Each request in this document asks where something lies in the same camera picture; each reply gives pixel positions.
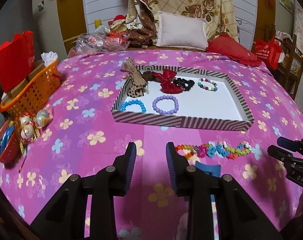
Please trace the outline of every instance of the red shopping bag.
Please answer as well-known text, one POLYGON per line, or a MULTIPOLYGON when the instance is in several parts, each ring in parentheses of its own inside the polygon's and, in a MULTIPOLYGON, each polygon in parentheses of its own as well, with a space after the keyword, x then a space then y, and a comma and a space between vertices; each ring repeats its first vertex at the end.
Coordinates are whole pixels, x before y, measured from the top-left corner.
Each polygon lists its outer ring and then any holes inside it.
POLYGON ((257 40, 256 42, 255 54, 257 58, 261 59, 268 68, 273 70, 277 68, 282 51, 278 41, 275 41, 275 37, 272 37, 268 42, 262 40, 257 40))
POLYGON ((31 31, 16 33, 12 42, 0 46, 0 82, 7 93, 26 78, 35 61, 34 35, 31 31))

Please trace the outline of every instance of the purple beaded bracelet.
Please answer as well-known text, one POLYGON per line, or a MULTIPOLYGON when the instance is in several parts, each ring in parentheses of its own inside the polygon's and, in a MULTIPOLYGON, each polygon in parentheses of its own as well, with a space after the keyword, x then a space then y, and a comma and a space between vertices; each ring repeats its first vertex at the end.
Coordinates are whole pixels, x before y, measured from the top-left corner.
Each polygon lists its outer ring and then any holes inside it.
POLYGON ((157 97, 153 103, 152 103, 152 107, 153 109, 158 112, 159 114, 176 114, 178 109, 179 109, 179 104, 178 104, 178 100, 176 97, 174 96, 161 96, 161 97, 157 97), (163 100, 163 99, 171 99, 174 101, 175 103, 175 108, 173 110, 170 110, 170 111, 163 111, 161 109, 159 109, 156 104, 160 101, 160 100, 163 100))

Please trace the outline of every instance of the red satin scrunchie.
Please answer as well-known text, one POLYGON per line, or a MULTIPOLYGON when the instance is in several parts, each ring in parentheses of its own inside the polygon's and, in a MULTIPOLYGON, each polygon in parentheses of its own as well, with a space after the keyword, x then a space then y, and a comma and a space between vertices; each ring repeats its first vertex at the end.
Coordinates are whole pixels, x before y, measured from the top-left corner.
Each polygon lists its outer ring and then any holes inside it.
POLYGON ((181 87, 171 82, 171 80, 176 76, 177 72, 169 69, 164 69, 162 74, 156 72, 152 72, 152 73, 156 78, 161 80, 160 85, 163 92, 167 94, 179 94, 182 92, 181 87))

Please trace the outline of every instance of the white tissue paper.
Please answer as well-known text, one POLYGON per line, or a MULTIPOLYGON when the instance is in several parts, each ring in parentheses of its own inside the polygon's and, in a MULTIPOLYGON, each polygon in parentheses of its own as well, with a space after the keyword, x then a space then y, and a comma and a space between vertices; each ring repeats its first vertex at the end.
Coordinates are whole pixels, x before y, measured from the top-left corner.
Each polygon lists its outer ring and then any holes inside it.
POLYGON ((55 52, 48 52, 48 53, 43 53, 41 54, 41 57, 44 61, 45 67, 49 66, 51 63, 53 63, 56 59, 58 59, 58 55, 55 52))

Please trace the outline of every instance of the pillow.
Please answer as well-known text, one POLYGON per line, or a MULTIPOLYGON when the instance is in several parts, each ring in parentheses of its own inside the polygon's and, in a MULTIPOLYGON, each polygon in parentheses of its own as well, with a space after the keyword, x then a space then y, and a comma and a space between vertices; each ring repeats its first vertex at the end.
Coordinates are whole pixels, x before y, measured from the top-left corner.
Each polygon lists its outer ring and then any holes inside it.
POLYGON ((156 46, 205 50, 208 46, 205 23, 202 19, 189 18, 158 11, 159 31, 156 46))
POLYGON ((220 34, 219 37, 210 41, 207 52, 225 55, 250 67, 258 67, 261 64, 261 60, 257 58, 256 54, 246 49, 226 33, 220 34))

